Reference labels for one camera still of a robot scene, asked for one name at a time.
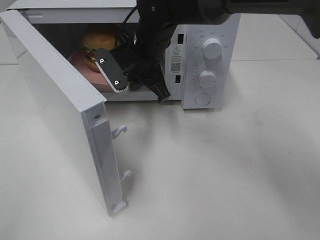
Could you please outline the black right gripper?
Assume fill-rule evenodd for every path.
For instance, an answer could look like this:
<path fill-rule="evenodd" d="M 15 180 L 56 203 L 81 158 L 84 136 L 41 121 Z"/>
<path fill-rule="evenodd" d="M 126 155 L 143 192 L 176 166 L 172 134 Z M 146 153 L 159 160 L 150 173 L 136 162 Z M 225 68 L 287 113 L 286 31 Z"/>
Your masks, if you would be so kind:
<path fill-rule="evenodd" d="M 155 93 L 159 103 L 171 96 L 160 62 L 177 26 L 174 22 L 156 26 L 140 21 L 134 35 L 111 50 L 130 82 L 130 89 L 137 91 L 141 86 L 146 86 Z"/>

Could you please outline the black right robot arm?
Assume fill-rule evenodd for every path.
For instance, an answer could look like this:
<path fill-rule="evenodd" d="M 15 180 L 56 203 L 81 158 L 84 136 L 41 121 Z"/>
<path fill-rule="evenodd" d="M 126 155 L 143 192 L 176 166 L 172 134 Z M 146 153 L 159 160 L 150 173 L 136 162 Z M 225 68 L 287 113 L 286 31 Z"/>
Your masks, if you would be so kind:
<path fill-rule="evenodd" d="M 178 25 L 221 25 L 233 14 L 299 15 L 311 35 L 320 37 L 318 0 L 138 0 L 126 16 L 138 12 L 134 35 L 111 51 L 117 76 L 108 82 L 116 93 L 127 90 L 128 82 L 146 86 L 159 102 L 170 93 L 160 67 L 160 59 L 170 45 Z"/>

